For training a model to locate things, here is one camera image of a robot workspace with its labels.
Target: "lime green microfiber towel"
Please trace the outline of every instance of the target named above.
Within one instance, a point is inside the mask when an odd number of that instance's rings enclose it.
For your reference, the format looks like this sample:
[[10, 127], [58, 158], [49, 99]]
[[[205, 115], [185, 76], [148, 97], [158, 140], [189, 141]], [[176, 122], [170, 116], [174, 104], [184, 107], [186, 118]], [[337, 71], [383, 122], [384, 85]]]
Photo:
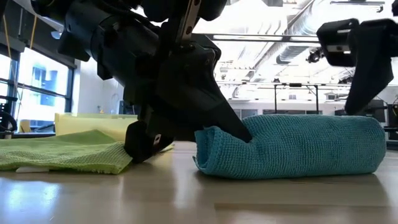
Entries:
[[132, 158], [101, 131], [38, 139], [0, 140], [0, 170], [22, 166], [119, 174]]

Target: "wooden table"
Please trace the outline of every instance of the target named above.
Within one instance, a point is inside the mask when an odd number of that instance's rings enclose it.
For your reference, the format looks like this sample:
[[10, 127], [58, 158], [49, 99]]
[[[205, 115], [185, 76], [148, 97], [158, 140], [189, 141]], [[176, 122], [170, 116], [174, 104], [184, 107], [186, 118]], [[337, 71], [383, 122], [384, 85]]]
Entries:
[[372, 175], [263, 181], [207, 177], [176, 143], [121, 175], [0, 173], [0, 223], [398, 223], [398, 153]]

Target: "desk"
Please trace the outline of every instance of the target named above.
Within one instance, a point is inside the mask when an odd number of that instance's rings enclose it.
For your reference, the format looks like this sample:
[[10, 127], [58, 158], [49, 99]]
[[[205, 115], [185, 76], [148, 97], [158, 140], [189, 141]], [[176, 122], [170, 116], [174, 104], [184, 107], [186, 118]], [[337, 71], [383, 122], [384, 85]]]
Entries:
[[374, 175], [237, 181], [200, 174], [177, 142], [121, 175], [0, 177], [0, 223], [398, 223], [398, 153]]

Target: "folded towel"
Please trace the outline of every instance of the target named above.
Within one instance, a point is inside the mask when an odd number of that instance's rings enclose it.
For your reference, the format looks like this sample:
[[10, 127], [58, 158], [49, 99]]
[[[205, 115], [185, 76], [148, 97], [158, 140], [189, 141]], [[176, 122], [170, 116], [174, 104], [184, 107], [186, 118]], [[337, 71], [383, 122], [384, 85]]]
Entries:
[[233, 179], [275, 179], [374, 172], [386, 153], [383, 129], [373, 118], [260, 115], [246, 118], [249, 143], [220, 128], [195, 133], [197, 167]]
[[100, 131], [0, 140], [0, 170], [27, 166], [118, 174], [131, 160], [122, 142], [116, 142]]

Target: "rolled towel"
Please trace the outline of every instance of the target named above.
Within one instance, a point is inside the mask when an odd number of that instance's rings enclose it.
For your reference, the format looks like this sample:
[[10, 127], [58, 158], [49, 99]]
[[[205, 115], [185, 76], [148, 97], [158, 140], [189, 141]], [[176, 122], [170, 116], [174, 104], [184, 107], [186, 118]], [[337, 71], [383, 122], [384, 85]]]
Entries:
[[194, 161], [203, 173], [232, 179], [368, 174], [386, 154], [384, 130], [373, 118], [269, 114], [243, 124], [249, 143], [218, 127], [195, 133]]

